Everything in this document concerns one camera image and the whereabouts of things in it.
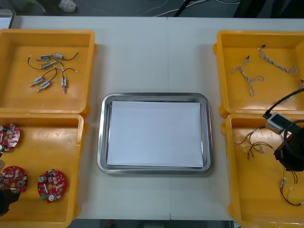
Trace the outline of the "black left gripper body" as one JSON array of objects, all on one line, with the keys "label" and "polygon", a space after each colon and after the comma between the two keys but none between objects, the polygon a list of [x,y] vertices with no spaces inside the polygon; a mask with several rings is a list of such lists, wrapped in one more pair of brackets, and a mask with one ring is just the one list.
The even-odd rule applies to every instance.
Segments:
[{"label": "black left gripper body", "polygon": [[19,190],[0,189],[0,215],[3,216],[9,211],[10,204],[18,201],[20,196]]}]

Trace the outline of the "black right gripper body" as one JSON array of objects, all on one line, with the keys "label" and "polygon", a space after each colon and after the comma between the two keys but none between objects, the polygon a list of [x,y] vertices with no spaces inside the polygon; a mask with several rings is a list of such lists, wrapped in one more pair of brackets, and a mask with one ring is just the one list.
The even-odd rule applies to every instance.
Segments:
[{"label": "black right gripper body", "polygon": [[287,171],[304,171],[304,131],[283,135],[283,143],[275,150],[274,156]]}]

